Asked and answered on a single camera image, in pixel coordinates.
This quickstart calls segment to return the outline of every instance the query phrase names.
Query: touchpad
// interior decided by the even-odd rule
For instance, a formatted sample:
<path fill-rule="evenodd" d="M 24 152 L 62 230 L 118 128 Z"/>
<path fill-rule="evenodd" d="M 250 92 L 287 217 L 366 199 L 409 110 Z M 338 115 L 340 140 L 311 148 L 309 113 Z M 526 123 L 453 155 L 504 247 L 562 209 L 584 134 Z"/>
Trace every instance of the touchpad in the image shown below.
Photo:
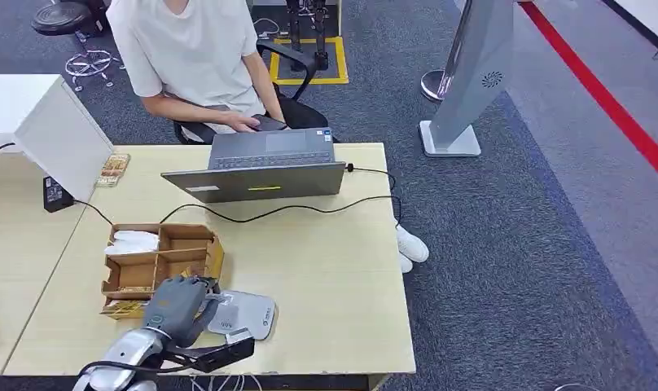
<path fill-rule="evenodd" d="M 304 151 L 305 148 L 305 131 L 284 130 L 284 133 L 266 135 L 267 152 Z"/>

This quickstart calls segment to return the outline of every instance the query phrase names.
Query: gray robotic hand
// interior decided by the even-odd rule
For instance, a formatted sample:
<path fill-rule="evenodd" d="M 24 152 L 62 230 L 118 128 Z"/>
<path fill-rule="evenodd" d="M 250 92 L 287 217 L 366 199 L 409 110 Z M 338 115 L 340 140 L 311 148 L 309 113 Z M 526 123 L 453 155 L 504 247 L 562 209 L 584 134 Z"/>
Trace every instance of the gray robotic hand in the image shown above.
<path fill-rule="evenodd" d="M 219 303 L 210 300 L 195 318 L 208 288 L 199 277 L 166 279 L 145 308 L 142 326 L 163 332 L 180 348 L 192 346 L 217 312 Z"/>
<path fill-rule="evenodd" d="M 226 335 L 226 345 L 186 349 L 217 312 L 216 300 L 201 308 L 210 288 L 219 293 L 214 279 L 166 279 L 145 307 L 142 327 L 126 332 L 101 361 L 87 364 L 73 391 L 152 391 L 156 373 L 190 368 L 209 373 L 252 356 L 255 340 L 248 329 Z M 161 368 L 164 361 L 181 366 Z"/>

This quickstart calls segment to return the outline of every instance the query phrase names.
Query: cardboard organizer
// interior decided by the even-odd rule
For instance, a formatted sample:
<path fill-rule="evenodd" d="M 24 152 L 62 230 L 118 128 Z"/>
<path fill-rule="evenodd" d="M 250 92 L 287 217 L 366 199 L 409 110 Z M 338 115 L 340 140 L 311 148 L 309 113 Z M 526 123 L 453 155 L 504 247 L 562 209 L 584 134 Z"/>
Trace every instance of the cardboard organizer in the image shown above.
<path fill-rule="evenodd" d="M 145 231 L 159 236 L 158 250 L 152 253 L 107 255 L 108 279 L 101 285 L 106 302 L 101 314 L 114 319 L 141 318 L 143 307 L 159 285 L 176 275 L 219 279 L 223 247 L 206 226 L 183 224 L 116 224 L 117 231 Z"/>

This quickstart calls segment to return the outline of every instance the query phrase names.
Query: shoe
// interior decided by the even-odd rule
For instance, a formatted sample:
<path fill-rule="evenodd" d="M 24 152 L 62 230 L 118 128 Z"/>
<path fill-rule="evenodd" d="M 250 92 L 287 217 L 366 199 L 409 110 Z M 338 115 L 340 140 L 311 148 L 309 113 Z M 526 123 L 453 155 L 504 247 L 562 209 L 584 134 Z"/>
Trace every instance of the shoe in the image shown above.
<path fill-rule="evenodd" d="M 413 270 L 413 262 L 410 259 L 406 258 L 405 255 L 398 253 L 398 261 L 401 263 L 401 272 L 403 274 L 408 273 Z"/>
<path fill-rule="evenodd" d="M 406 231 L 400 224 L 396 226 L 398 252 L 413 262 L 425 262 L 430 256 L 428 246 L 420 238 Z"/>

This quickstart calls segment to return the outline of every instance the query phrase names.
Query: red floor line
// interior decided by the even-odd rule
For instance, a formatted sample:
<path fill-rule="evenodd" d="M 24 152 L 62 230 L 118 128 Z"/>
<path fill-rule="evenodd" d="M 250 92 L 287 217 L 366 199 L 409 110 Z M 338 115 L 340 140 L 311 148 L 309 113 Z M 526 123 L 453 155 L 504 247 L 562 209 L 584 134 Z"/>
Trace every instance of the red floor line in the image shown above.
<path fill-rule="evenodd" d="M 612 121 L 621 129 L 622 133 L 639 152 L 648 160 L 651 166 L 658 172 L 658 145 L 648 133 L 636 122 L 626 111 L 607 87 L 598 80 L 585 63 L 576 54 L 569 44 L 562 38 L 550 21 L 537 9 L 533 2 L 520 2 L 520 6 L 535 23 L 545 39 L 555 49 L 581 84 L 588 90 L 593 99 L 612 118 Z"/>

